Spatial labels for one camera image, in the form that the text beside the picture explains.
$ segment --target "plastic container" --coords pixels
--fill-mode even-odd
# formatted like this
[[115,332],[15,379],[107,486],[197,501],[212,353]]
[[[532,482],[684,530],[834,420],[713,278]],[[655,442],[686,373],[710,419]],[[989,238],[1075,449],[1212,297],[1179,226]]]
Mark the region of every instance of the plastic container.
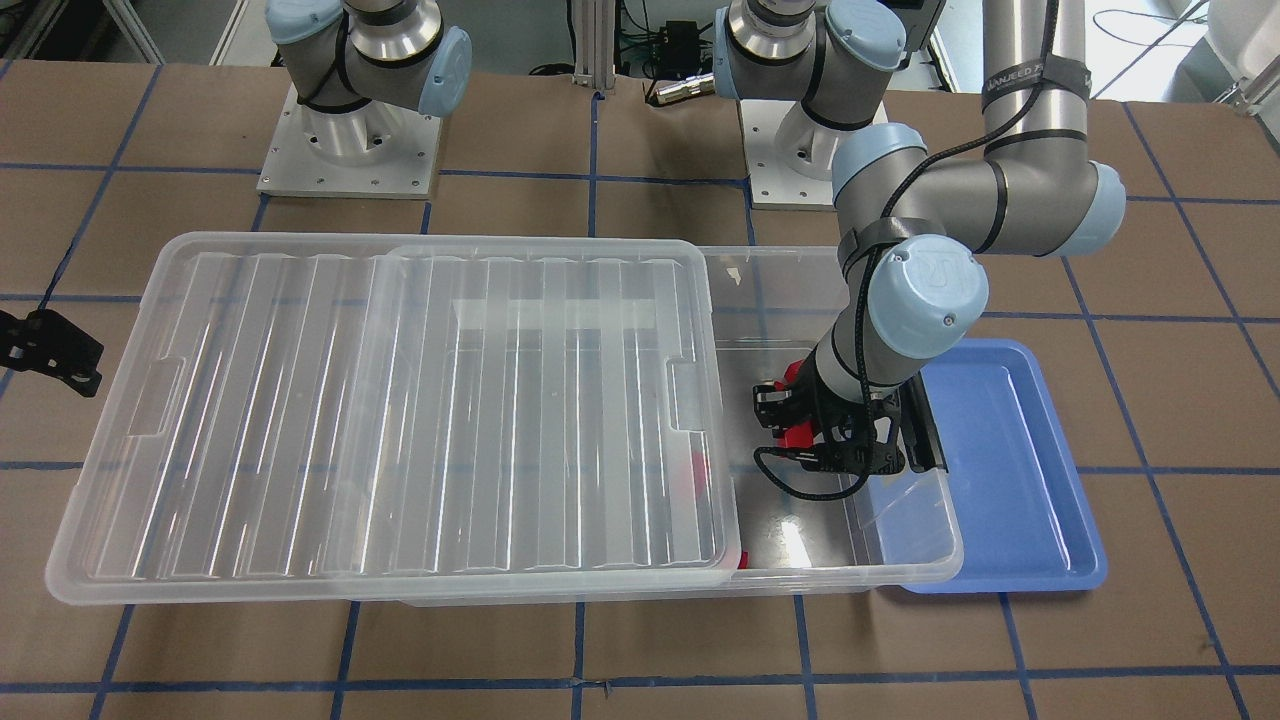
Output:
[[187,234],[47,583],[78,603],[721,585],[719,411],[684,242]]

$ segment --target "red object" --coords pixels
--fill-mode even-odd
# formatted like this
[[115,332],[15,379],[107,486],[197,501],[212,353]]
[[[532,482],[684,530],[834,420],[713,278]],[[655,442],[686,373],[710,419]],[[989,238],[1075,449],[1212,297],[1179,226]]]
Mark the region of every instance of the red object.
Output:
[[[773,383],[778,389],[786,389],[787,386],[796,382],[800,375],[800,366],[804,365],[804,360],[796,360],[795,363],[787,365],[787,372],[782,374],[783,383]],[[792,425],[782,430],[782,438],[778,442],[778,447],[786,447],[791,450],[806,450],[813,447],[814,428],[813,421],[800,423],[799,425]]]

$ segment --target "blue joint cover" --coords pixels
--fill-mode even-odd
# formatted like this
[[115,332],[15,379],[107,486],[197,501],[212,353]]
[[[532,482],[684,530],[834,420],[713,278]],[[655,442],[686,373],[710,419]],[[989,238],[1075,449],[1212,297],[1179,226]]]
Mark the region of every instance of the blue joint cover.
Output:
[[421,115],[448,117],[462,102],[471,79],[471,36],[460,27],[451,27],[435,51],[431,69],[417,102]]
[[987,307],[987,272],[943,234],[895,245],[872,275],[867,313],[891,350],[932,360],[960,342]]
[[1120,229],[1126,202],[1120,173],[1110,165],[1092,164],[1098,170],[1098,188],[1093,192],[1093,202],[1071,237],[1066,238],[1066,242],[1060,245],[1057,250],[1050,252],[1050,258],[1088,255],[1111,242],[1116,231]]
[[292,45],[333,24],[342,15],[342,0],[269,0],[266,27],[271,42]]
[[716,42],[712,47],[712,74],[716,77],[716,95],[739,100],[737,87],[733,86],[733,68],[730,64],[730,54],[733,53],[728,40],[728,23],[724,15],[728,8],[716,10]]
[[849,184],[849,181],[854,179],[854,176],[863,172],[867,165],[904,147],[925,149],[924,138],[910,126],[878,123],[854,131],[840,145],[836,156],[831,160],[832,196],[838,197],[840,191]]
[[863,63],[884,72],[902,64],[906,29],[893,10],[876,0],[832,0],[827,6],[827,26]]

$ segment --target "tiled surface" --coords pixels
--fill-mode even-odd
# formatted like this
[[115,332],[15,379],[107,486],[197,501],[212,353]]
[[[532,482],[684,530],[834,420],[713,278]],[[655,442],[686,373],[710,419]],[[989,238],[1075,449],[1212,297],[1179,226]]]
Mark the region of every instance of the tiled surface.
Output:
[[1091,678],[1032,684],[1043,720],[1219,720],[1239,717],[1222,678]]
[[[86,222],[51,306],[105,342],[109,386],[133,296],[166,236],[188,228],[838,240],[831,213],[748,208],[732,105],[649,110],[639,86],[623,83],[593,108],[591,94],[563,77],[476,76],[448,122],[447,172],[430,206],[262,204],[251,170],[284,78],[9,67],[0,77],[0,307],[29,311]],[[934,150],[982,132],[974,97],[895,92],[886,102]],[[1274,380],[1280,370],[1276,158],[1252,120],[1221,108],[1100,102],[1091,137],[1091,156],[1119,168],[1134,196],[1121,236],[1070,264],[984,258],[991,316],[974,334],[1016,338],[1043,365],[1110,553],[1101,589],[73,609],[47,594],[41,566],[105,388],[86,401],[47,378],[6,373],[0,716],[1280,715],[1270,512],[1280,500],[1280,401],[1265,373]],[[210,172],[174,172],[200,168]],[[773,295],[801,302],[803,293]]]

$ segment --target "blue tray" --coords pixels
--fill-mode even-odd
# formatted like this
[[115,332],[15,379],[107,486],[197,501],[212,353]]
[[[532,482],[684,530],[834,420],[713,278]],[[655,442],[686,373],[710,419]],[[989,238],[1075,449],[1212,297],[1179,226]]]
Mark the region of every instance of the blue tray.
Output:
[[1107,557],[1039,364],[966,340],[924,369],[964,541],[964,566],[916,593],[1083,591]]

